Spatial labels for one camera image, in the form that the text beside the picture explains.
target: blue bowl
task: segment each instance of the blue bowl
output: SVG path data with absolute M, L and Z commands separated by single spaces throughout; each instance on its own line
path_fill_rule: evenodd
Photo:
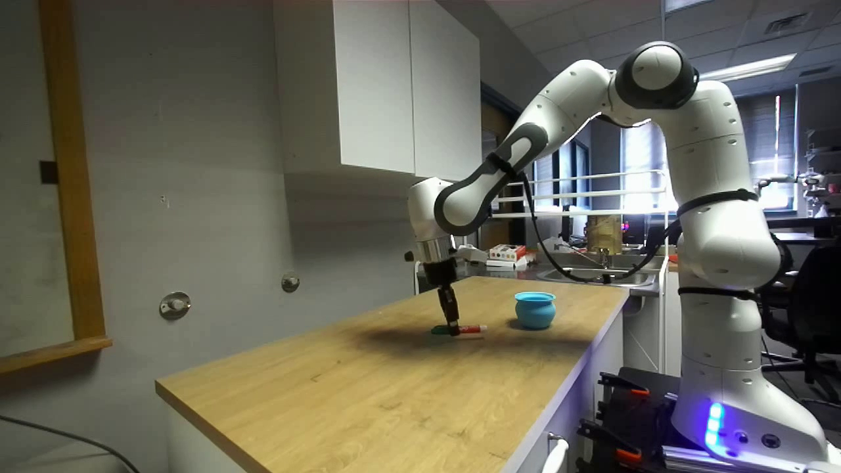
M 555 295 L 550 292 L 518 292 L 516 295 L 518 324 L 531 330 L 545 330 L 555 321 Z

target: ceiling light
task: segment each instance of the ceiling light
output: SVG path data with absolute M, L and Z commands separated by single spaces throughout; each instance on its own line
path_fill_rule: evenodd
M 676 14 L 676 11 L 685 11 L 685 7 L 693 7 L 700 3 L 708 3 L 708 0 L 663 0 L 663 14 Z
M 775 74 L 775 70 L 789 68 L 792 61 L 793 61 L 793 56 L 777 56 L 777 58 L 764 58 L 764 61 L 755 61 L 755 64 L 739 64 L 731 68 L 708 70 L 708 74 L 702 74 L 702 78 L 739 82 L 739 78 L 750 78 L 750 77 L 764 77 L 764 74 Z

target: cabinet door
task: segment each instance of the cabinet door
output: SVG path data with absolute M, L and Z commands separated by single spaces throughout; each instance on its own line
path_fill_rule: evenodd
M 479 39 L 433 0 L 409 3 L 414 173 L 464 179 L 480 160 Z
M 408 3 L 334 0 L 345 166 L 413 173 L 408 15 Z

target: countertop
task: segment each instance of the countertop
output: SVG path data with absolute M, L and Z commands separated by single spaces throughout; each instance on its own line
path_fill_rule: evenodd
M 550 330 L 516 292 L 558 296 Z M 246 471 L 503 471 L 619 313 L 619 287 L 464 278 L 462 324 L 430 337 L 436 292 L 158 380 L 158 395 Z

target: wooden table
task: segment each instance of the wooden table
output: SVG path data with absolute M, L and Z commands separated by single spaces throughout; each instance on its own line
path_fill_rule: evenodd
M 516 326 L 516 292 L 558 296 L 550 330 Z M 455 283 L 462 324 L 430 337 L 436 292 L 158 380 L 244 471 L 503 471 L 550 424 L 627 292 L 552 280 Z

